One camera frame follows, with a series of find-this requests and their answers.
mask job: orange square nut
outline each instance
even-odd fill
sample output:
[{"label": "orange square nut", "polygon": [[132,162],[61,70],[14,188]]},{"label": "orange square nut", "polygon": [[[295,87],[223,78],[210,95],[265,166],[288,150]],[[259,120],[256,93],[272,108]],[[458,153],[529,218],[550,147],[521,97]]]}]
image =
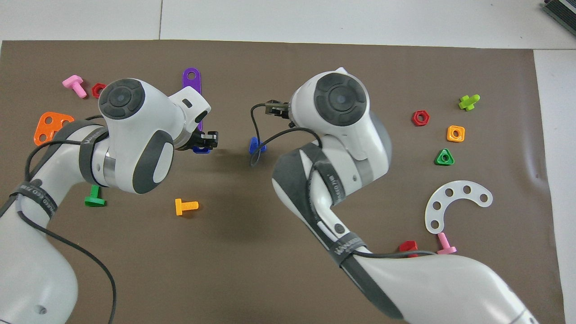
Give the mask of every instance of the orange square nut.
[{"label": "orange square nut", "polygon": [[451,125],[448,127],[448,134],[446,135],[446,139],[450,142],[463,142],[465,132],[466,129],[464,127]]},{"label": "orange square nut", "polygon": [[36,132],[34,133],[34,144],[40,145],[44,142],[51,141],[63,126],[65,122],[73,122],[74,118],[57,112],[45,112],[38,121]]}]

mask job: green bolt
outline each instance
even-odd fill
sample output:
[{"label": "green bolt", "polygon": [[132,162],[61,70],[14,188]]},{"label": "green bolt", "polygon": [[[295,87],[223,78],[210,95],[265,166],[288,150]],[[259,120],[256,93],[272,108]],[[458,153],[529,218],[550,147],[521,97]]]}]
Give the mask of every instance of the green bolt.
[{"label": "green bolt", "polygon": [[458,104],[458,106],[460,106],[460,109],[466,109],[466,111],[470,111],[474,109],[474,104],[477,103],[478,100],[480,100],[480,95],[473,95],[472,97],[464,96],[460,98],[461,102]]},{"label": "green bolt", "polygon": [[88,207],[102,207],[106,205],[106,200],[98,198],[100,195],[100,186],[92,185],[90,197],[84,198],[84,205]]}]

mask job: gray button pad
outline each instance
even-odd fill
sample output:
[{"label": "gray button pad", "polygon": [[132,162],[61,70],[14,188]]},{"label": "gray button pad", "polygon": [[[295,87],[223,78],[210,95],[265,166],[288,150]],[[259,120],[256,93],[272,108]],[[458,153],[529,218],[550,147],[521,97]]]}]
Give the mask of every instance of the gray button pad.
[{"label": "gray button pad", "polygon": [[316,111],[330,124],[349,126],[366,111],[366,94],[353,78],[330,73],[318,80],[314,92]]},{"label": "gray button pad", "polygon": [[122,79],[102,91],[98,106],[106,117],[124,119],[136,114],[144,104],[144,99],[144,88],[138,80]]}]

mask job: yellow screw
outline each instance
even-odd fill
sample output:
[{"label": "yellow screw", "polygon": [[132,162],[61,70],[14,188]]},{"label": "yellow screw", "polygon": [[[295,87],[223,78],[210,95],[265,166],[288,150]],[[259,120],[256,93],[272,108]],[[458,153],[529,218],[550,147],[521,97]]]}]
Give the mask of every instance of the yellow screw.
[{"label": "yellow screw", "polygon": [[176,198],[174,199],[174,202],[176,203],[176,214],[178,216],[182,216],[183,210],[198,209],[198,201],[182,202],[182,199]]}]

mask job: white curved toy with holes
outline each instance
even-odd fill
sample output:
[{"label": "white curved toy with holes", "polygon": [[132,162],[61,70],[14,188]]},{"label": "white curved toy with holes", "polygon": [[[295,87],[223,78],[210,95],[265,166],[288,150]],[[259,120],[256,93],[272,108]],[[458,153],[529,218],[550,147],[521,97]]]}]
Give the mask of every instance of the white curved toy with holes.
[{"label": "white curved toy with holes", "polygon": [[[426,229],[430,233],[438,234],[444,230],[444,212],[448,205],[458,199],[468,199],[480,207],[488,207],[492,204],[492,193],[476,182],[467,180],[452,181],[436,189],[426,205]],[[435,221],[438,222],[437,228],[432,226]]]}]

